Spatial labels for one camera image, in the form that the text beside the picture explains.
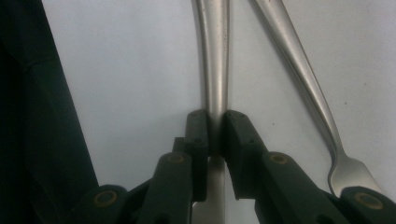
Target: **metal utensil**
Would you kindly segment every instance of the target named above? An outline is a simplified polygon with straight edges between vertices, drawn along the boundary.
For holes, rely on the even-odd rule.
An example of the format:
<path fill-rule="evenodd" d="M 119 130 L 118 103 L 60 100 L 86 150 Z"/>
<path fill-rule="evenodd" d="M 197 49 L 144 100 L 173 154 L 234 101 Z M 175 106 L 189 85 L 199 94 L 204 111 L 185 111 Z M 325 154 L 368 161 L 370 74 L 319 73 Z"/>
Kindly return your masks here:
<path fill-rule="evenodd" d="M 325 139 L 329 141 L 331 146 L 329 150 L 332 154 L 332 169 L 328 177 L 332 194 L 339 197 L 343 188 L 353 186 L 381 192 L 364 163 L 349 158 L 345 153 L 330 108 L 283 2 L 281 0 L 255 0 L 255 2 L 324 125 Z"/>
<path fill-rule="evenodd" d="M 192 223 L 221 224 L 224 219 L 224 160 L 219 154 L 220 128 L 227 109 L 229 1 L 197 0 L 204 68 L 205 100 L 211 157 L 207 198 L 192 208 Z"/>

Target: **black cloth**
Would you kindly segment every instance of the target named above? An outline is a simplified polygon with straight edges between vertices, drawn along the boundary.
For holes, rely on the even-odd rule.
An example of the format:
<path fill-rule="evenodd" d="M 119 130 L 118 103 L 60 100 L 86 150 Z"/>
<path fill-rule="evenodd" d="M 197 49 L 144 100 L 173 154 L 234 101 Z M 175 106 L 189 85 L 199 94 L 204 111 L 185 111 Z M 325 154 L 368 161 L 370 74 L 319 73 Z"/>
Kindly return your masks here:
<path fill-rule="evenodd" d="M 62 223 L 98 186 L 39 0 L 0 0 L 0 223 Z"/>

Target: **gripped utensil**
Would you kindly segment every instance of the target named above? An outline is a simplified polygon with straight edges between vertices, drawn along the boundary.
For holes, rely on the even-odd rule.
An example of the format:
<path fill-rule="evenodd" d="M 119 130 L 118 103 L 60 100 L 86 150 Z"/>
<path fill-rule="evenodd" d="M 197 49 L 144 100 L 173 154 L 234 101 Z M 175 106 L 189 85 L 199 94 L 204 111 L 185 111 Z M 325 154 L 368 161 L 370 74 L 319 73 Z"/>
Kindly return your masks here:
<path fill-rule="evenodd" d="M 220 156 L 220 129 L 227 110 L 229 0 L 197 0 L 204 55 L 205 104 L 210 158 L 206 201 L 192 208 L 193 224 L 223 224 L 224 159 Z"/>
<path fill-rule="evenodd" d="M 324 126 L 326 133 L 324 137 L 331 146 L 329 150 L 332 154 L 332 168 L 328 176 L 332 194 L 340 197 L 344 188 L 355 186 L 381 192 L 364 163 L 349 158 L 345 153 L 330 108 L 283 2 L 281 0 L 255 0 L 255 2 L 264 22 L 301 83 L 300 87 L 304 88 L 308 101 L 313 104 Z"/>

